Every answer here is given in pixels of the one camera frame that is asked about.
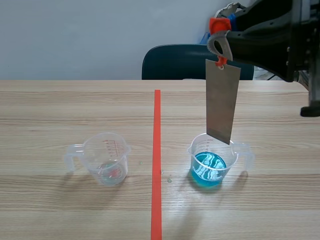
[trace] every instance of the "measuring cup handle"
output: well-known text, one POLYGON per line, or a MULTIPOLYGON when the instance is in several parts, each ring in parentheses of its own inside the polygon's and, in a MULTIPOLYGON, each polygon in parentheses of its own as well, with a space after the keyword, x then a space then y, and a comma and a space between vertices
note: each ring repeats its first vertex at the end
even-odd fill
POLYGON ((74 157, 81 158, 84 152, 83 144, 73 144, 67 148, 66 154, 63 156, 64 164, 69 172, 74 172, 74 157))
POLYGON ((74 157, 74 154, 66 154, 63 156, 64 164, 69 172, 74 172, 76 170, 74 164, 74 157))
POLYGON ((256 155, 252 152, 241 152, 239 156, 244 156, 244 170, 248 171, 253 168, 256 155))
POLYGON ((244 158, 244 169, 246 171, 253 168, 256 155, 251 152, 251 147, 249 144, 233 143, 231 149, 233 153, 244 158))

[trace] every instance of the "blue liquid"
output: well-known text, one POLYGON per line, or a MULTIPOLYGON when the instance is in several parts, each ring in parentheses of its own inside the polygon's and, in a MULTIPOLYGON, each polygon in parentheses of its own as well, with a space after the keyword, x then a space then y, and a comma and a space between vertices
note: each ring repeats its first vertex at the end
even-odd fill
MULTIPOLYGON (((225 169, 227 167, 224 160, 213 152, 200 152, 195 157, 200 163, 213 169, 225 169)), ((192 161, 191 175, 199 185, 204 187, 218 185, 222 182, 227 172, 228 170, 211 170, 200 165, 195 160, 192 161)))

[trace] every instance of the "measuring cup with blue liquid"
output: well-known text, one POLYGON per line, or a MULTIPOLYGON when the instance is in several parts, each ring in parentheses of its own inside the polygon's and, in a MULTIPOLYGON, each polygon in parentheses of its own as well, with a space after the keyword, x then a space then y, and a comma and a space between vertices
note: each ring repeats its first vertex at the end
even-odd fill
POLYGON ((100 185, 114 186, 127 176, 130 151, 122 136, 103 132, 83 144, 70 145, 63 159, 70 172, 75 171, 74 158, 78 158, 100 185))
POLYGON ((238 159, 244 159, 244 169, 247 171, 256 158, 249 144, 230 141, 228 145, 206 133, 194 138, 188 153, 191 156, 191 175, 203 187, 220 184, 238 159))

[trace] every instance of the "blue object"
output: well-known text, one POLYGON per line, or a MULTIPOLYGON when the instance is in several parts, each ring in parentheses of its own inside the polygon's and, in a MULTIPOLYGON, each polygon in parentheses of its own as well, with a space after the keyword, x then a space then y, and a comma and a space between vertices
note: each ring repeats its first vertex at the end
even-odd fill
MULTIPOLYGON (((225 169, 224 160, 213 152, 201 152, 195 155, 196 159, 203 165, 213 169, 225 169)), ((196 160, 192 162, 191 175, 195 181, 203 187, 211 187, 222 182, 228 170, 212 170, 199 164, 196 160)))
MULTIPOLYGON (((206 79, 206 59, 218 61, 206 45, 174 44, 149 50, 142 63, 143 80, 206 79)), ((241 68, 240 80, 252 80, 254 66, 236 61, 227 64, 241 68)))
POLYGON ((200 44, 202 44, 202 45, 207 45, 207 43, 208 43, 208 39, 210 38, 210 32, 206 32, 204 35, 203 35, 203 37, 202 37, 202 39, 201 39, 201 41, 200 41, 200 44))
POLYGON ((230 19, 231 30, 232 31, 238 31, 236 15, 234 13, 232 13, 230 16, 228 16, 228 19, 230 19))

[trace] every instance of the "table surface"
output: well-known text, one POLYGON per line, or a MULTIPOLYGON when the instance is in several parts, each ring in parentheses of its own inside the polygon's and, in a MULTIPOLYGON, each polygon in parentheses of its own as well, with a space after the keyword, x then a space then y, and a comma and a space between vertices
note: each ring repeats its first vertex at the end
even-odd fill
POLYGON ((0 81, 2 240, 148 240, 154 89, 161 89, 164 240, 319 240, 320 118, 298 83, 240 81, 232 139, 256 154, 222 185, 196 187, 186 149, 206 131, 205 81, 0 81), (103 187, 70 144, 101 132, 131 145, 123 184, 103 187))

